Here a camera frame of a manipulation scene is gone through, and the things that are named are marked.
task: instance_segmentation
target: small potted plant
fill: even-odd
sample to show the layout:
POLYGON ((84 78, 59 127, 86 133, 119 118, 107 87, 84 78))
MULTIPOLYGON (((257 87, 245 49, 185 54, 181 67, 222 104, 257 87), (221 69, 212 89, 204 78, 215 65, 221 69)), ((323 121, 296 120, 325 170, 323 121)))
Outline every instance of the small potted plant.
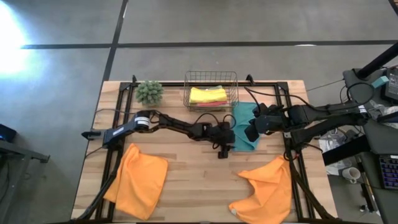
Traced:
POLYGON ((146 80, 138 85, 136 90, 136 98, 138 102, 146 106, 158 105, 162 100, 162 94, 162 84, 157 81, 146 80))

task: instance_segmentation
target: teal cloth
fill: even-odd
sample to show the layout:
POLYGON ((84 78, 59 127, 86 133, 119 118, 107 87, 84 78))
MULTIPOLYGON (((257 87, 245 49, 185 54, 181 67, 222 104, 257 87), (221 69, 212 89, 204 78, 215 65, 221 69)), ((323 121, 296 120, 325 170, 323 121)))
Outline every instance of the teal cloth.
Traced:
POLYGON ((232 110, 232 115, 236 119, 236 125, 233 128, 235 133, 235 148, 233 151, 248 152, 256 149, 259 139, 251 142, 246 137, 244 130, 250 125, 249 121, 254 118, 253 109, 257 106, 255 103, 239 102, 238 106, 232 110))

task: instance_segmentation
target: concrete floor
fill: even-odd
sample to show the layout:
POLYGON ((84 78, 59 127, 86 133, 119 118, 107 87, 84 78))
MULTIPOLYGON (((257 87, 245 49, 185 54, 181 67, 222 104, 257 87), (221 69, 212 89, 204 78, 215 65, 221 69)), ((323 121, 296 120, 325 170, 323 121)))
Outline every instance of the concrete floor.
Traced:
MULTIPOLYGON (((0 123, 17 143, 50 154, 32 163, 10 223, 70 218, 109 49, 17 50, 24 44, 110 44, 122 0, 0 1, 0 123)), ((344 41, 398 38, 388 1, 130 0, 119 43, 344 41)), ((233 70, 261 80, 301 79, 307 89, 342 79, 388 45, 117 49, 110 80, 181 80, 187 70, 233 70)), ((308 92, 314 105, 339 102, 343 83, 308 92)), ((381 223, 358 211, 360 186, 330 178, 340 218, 381 223)))

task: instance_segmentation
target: wooden tabletop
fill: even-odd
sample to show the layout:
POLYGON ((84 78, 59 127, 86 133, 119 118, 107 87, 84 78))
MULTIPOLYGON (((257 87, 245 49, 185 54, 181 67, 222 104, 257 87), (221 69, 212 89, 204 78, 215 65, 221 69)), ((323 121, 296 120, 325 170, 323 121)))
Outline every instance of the wooden tabletop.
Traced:
MULTIPOLYGON (((308 101, 302 80, 284 81, 289 84, 290 94, 308 101)), ((115 108, 120 82, 104 82, 97 110, 115 108)), ((271 87, 251 87, 253 90, 275 94, 271 87)), ((162 104, 156 107, 171 117, 192 123, 201 113, 189 112, 183 105, 182 87, 165 87, 162 104)), ((259 102, 276 104, 275 97, 255 94, 259 102)), ((239 100, 252 102, 250 95, 239 87, 239 100)), ((292 104, 302 104, 292 98, 292 104)), ((134 99, 131 111, 147 109, 134 99)), ((219 120, 228 113, 215 112, 219 120)), ((96 114, 93 128, 112 127, 114 112, 101 111, 96 114)), ((201 121, 212 122, 214 118, 204 116, 201 121)), ((101 146, 101 140, 90 141, 87 153, 101 146)), ((240 222, 228 210, 228 205, 246 198, 253 189, 246 179, 236 175, 242 170, 251 170, 266 165, 276 156, 283 154, 285 147, 281 133, 262 135, 254 152, 230 152, 227 159, 217 159, 218 150, 210 142, 195 142, 185 135, 161 129, 153 134, 132 134, 126 138, 125 149, 134 143, 142 153, 166 158, 169 161, 167 177, 160 200, 149 218, 150 222, 240 222)), ((85 160, 72 218, 83 213, 98 193, 101 185, 106 150, 90 155, 85 160)), ((303 150, 303 158, 311 191, 327 211, 336 217, 336 208, 330 190, 326 169, 320 151, 311 147, 303 150)), ((300 190, 302 209, 308 217, 304 194, 300 190)), ((294 202, 287 222, 296 221, 294 202)), ((115 211, 114 222, 141 222, 128 214, 115 211)))

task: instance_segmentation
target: keyboard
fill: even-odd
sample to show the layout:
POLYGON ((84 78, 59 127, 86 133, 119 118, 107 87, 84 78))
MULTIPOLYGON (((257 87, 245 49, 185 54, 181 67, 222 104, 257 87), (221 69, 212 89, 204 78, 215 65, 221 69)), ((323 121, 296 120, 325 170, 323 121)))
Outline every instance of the keyboard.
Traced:
POLYGON ((398 156, 380 156, 379 162, 384 188, 398 190, 398 156))

